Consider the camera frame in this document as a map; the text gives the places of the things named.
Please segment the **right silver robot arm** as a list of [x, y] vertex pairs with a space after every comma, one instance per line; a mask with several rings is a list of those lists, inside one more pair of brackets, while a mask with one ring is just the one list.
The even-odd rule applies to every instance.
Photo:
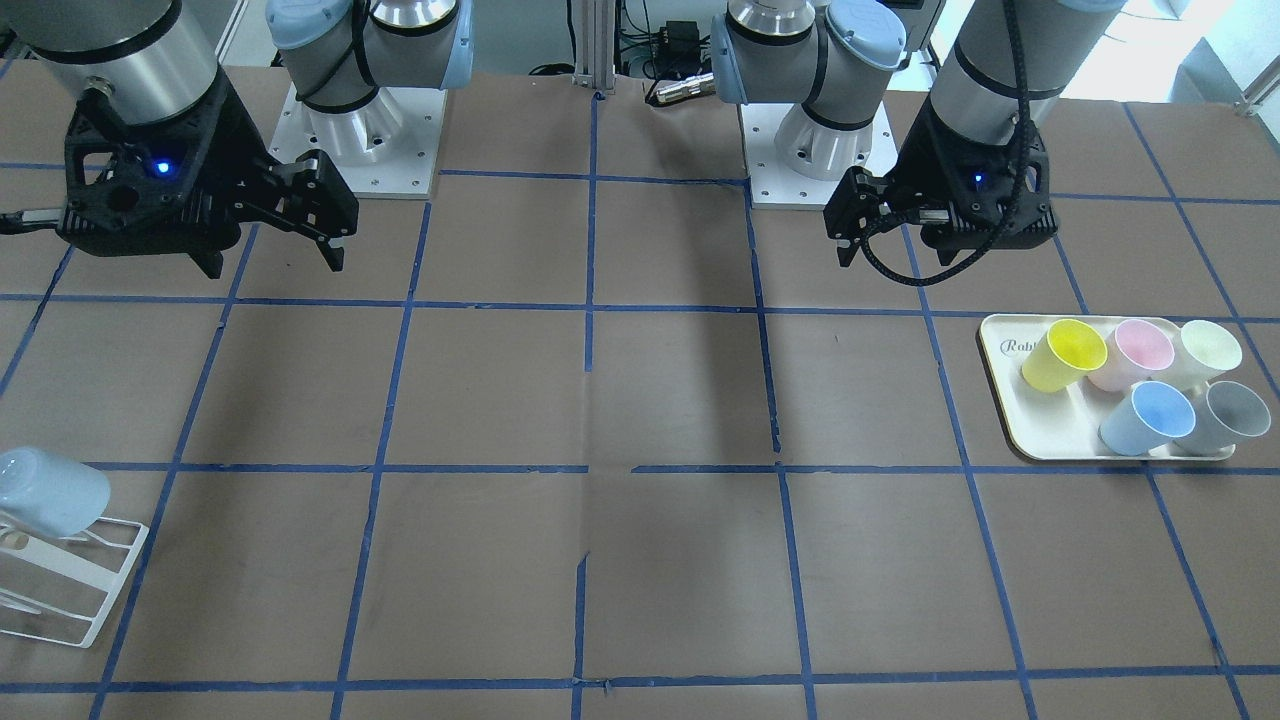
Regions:
[[467, 1], [270, 1], [307, 149], [274, 156], [180, 1], [5, 1], [3, 23], [47, 63], [76, 109], [61, 205], [3, 215], [4, 234], [52, 231], [96, 258], [186, 255], [212, 279], [246, 222], [301, 234], [344, 265], [358, 200], [343, 170], [388, 159], [406, 133], [393, 88], [472, 76]]

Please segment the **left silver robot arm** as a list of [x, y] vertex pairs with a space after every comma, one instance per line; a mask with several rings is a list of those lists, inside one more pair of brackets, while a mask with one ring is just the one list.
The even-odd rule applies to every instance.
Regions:
[[710, 63], [724, 102], [788, 105], [774, 146], [792, 170], [835, 183], [823, 220], [838, 263], [864, 256], [923, 287], [1057, 233], [1039, 123], [1120, 9], [974, 3], [883, 176], [855, 152], [908, 49], [883, 3], [731, 1], [714, 20]]

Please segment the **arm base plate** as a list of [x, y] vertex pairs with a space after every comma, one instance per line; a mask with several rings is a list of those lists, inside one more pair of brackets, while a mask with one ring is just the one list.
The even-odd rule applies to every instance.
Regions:
[[358, 199], [429, 200], [448, 99], [436, 88], [381, 88], [366, 106], [330, 114], [289, 87], [268, 146], [282, 160], [323, 150]]
[[870, 124], [849, 132], [817, 124], [797, 104], [755, 102], [739, 110], [755, 208], [819, 211], [846, 169], [886, 176], [897, 161], [883, 104]]

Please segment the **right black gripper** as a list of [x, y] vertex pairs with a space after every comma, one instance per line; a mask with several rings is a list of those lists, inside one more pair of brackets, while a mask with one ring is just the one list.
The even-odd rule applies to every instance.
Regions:
[[323, 150], [273, 158], [224, 70], [192, 108], [146, 126], [128, 126], [104, 85], [90, 85], [64, 150], [56, 233], [92, 256], [179, 254], [216, 279], [241, 223], [261, 222], [310, 240], [330, 272], [344, 269], [358, 200]]

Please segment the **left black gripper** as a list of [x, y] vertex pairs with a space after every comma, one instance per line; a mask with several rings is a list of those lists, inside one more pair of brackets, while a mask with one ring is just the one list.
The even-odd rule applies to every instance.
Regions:
[[823, 208], [826, 233], [849, 268], [869, 240], [891, 229], [891, 218], [922, 227], [937, 252], [977, 250], [1001, 233], [996, 250], [1036, 249], [1059, 232], [1050, 197], [1050, 159], [1037, 129], [1025, 163], [1018, 118], [1011, 138], [982, 143], [946, 124], [925, 100], [888, 178], [865, 167], [846, 169]]

